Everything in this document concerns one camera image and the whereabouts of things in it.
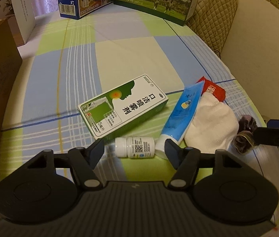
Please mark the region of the green white spray box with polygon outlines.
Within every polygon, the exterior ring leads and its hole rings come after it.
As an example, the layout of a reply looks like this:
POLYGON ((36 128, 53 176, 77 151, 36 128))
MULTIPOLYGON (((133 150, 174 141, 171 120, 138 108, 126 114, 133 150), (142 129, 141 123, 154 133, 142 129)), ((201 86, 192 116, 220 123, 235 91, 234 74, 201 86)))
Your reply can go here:
POLYGON ((144 74, 78 106, 94 139, 111 140, 159 113, 167 95, 144 74))

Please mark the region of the blue hand cream tube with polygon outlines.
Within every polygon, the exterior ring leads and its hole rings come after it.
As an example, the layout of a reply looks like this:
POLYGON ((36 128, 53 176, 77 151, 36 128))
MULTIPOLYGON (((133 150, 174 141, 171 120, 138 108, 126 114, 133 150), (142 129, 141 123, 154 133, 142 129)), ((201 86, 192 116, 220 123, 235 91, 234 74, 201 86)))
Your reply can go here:
POLYGON ((181 144, 195 115, 203 87, 204 81, 201 81, 184 89, 155 143, 155 154, 158 157, 167 159, 164 147, 167 139, 177 145, 181 144))

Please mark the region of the dark velvet scrunchie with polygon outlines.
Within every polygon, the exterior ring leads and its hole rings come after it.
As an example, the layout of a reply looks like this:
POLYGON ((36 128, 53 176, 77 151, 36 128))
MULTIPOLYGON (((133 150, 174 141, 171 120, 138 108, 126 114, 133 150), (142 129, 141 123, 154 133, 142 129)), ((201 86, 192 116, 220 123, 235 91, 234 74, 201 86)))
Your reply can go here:
POLYGON ((242 155, 250 152, 258 143, 254 140, 254 131, 258 128, 256 120, 250 115, 243 115, 239 120, 239 129, 231 144, 242 155))

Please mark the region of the red snack packet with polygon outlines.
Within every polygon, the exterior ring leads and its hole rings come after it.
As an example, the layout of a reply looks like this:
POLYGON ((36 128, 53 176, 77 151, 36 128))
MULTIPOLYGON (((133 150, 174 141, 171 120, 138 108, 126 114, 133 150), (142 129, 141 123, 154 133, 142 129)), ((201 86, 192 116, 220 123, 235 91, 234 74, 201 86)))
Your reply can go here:
POLYGON ((212 94, 218 101, 223 102, 226 98, 226 91, 218 86, 217 84, 215 84, 214 82, 211 82, 210 80, 206 79, 204 76, 202 76, 197 83, 199 82, 203 82, 203 91, 204 92, 208 92, 210 94, 212 94))

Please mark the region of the white cloth pouch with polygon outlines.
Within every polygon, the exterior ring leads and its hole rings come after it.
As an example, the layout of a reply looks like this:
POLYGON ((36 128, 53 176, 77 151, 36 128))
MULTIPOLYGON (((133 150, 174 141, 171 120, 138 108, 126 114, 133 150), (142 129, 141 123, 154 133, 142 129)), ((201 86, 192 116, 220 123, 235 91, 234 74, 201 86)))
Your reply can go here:
POLYGON ((202 153, 215 153, 218 149, 228 150, 238 129, 239 123, 232 109, 213 94, 205 92, 198 102, 184 141, 187 146, 202 153))

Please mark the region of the quilted beige chair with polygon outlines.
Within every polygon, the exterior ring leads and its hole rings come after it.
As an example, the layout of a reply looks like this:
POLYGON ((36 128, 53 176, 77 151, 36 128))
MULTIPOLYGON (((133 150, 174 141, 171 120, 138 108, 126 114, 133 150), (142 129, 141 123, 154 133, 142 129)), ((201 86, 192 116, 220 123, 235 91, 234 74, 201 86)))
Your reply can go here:
POLYGON ((238 4, 239 0, 198 0, 186 25, 220 56, 238 4))

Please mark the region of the white pill bottle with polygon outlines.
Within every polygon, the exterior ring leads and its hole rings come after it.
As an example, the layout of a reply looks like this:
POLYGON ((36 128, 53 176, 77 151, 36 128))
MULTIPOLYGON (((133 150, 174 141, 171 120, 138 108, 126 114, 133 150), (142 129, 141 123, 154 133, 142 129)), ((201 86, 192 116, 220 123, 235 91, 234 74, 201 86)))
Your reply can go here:
POLYGON ((155 155, 154 138, 147 136, 117 137, 114 148, 118 158, 141 159, 155 155))

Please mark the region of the checkered tablecloth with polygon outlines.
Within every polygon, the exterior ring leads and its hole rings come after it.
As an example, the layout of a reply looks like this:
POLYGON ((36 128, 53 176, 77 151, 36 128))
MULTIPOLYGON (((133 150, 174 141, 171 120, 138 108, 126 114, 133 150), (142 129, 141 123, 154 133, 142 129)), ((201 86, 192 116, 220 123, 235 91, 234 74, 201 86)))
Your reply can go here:
POLYGON ((226 92, 236 117, 264 122, 245 90, 218 56, 187 26, 117 5, 80 20, 58 12, 36 18, 12 88, 0 142, 0 179, 44 149, 65 153, 94 138, 80 105, 95 97, 96 131, 165 105, 131 126, 126 136, 157 139, 185 88, 206 78, 226 92))

